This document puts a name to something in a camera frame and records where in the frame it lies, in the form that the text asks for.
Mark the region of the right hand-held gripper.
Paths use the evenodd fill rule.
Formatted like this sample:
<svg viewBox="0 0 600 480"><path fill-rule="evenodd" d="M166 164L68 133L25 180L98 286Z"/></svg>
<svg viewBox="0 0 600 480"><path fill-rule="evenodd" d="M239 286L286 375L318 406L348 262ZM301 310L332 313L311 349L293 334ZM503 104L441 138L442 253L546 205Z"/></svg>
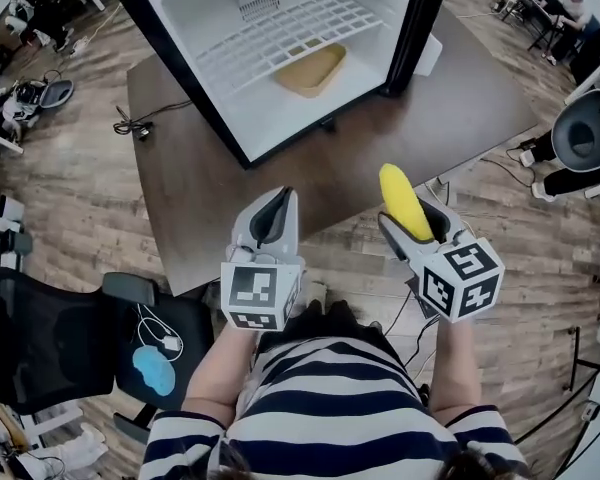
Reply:
<svg viewBox="0 0 600 480"><path fill-rule="evenodd" d="M418 201L436 241L457 241L466 231L449 207ZM396 257L414 272L413 291L425 316L456 323L495 305L505 267L486 239L445 244L433 252L432 239L415 238L385 212L378 214L378 226Z"/></svg>

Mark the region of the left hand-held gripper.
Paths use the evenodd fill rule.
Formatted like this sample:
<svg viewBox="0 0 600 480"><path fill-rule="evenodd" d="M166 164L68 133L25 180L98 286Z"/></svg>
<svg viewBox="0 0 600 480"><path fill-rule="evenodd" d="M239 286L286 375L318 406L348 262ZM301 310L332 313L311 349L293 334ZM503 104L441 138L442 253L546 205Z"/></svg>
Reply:
<svg viewBox="0 0 600 480"><path fill-rule="evenodd" d="M282 331L300 294L298 194L283 187L254 214L242 212L221 264L221 310L235 328Z"/></svg>

